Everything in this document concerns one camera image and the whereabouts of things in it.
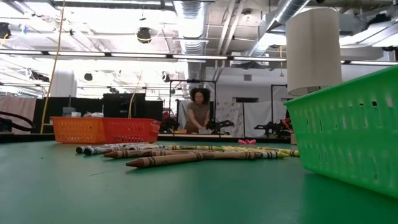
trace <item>orange plastic basket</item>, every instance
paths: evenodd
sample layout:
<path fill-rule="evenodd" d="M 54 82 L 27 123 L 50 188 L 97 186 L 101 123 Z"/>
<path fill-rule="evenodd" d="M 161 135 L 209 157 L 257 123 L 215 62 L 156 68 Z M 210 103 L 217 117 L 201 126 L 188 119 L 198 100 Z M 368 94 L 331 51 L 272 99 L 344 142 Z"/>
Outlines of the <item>orange plastic basket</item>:
<path fill-rule="evenodd" d="M 51 117 L 55 140 L 62 143 L 105 143 L 101 118 Z"/>
<path fill-rule="evenodd" d="M 103 118 L 107 143 L 156 142 L 160 122 L 140 118 Z"/>

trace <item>green table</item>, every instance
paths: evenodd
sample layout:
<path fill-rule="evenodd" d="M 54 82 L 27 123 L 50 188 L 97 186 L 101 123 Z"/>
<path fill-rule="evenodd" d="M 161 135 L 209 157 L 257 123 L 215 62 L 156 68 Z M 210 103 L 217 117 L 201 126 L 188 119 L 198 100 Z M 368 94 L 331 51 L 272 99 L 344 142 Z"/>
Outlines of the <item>green table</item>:
<path fill-rule="evenodd" d="M 398 200 L 305 171 L 299 158 L 141 170 L 129 160 L 0 144 L 0 223 L 398 223 Z"/>

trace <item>curly hair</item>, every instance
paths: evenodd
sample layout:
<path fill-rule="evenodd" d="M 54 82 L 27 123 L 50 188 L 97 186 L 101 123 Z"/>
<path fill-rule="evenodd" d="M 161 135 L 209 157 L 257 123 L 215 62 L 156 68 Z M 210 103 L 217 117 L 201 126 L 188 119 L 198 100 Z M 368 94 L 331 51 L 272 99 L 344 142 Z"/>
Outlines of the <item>curly hair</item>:
<path fill-rule="evenodd" d="M 210 90 L 206 88 L 193 88 L 190 92 L 191 100 L 195 102 L 195 95 L 201 93 L 203 95 L 203 104 L 208 104 L 210 101 Z"/>

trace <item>green plastic basket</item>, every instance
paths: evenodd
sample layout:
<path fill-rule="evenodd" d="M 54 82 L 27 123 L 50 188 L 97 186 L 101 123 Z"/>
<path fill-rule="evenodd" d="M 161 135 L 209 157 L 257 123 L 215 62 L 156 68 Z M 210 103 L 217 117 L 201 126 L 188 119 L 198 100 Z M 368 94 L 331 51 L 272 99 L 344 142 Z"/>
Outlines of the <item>green plastic basket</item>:
<path fill-rule="evenodd" d="M 398 66 L 285 105 L 304 168 L 398 198 Z"/>

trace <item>basket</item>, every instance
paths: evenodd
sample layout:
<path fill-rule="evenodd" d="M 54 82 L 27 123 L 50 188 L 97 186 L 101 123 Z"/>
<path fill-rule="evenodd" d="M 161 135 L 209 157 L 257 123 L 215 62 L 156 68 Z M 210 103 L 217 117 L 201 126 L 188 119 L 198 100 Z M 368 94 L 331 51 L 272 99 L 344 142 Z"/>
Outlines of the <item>basket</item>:
<path fill-rule="evenodd" d="M 154 119 L 103 118 L 107 143 L 156 142 L 160 122 Z"/>
<path fill-rule="evenodd" d="M 398 198 L 398 67 L 285 105 L 304 168 Z"/>
<path fill-rule="evenodd" d="M 105 143 L 101 118 L 51 117 L 55 140 L 62 143 Z"/>

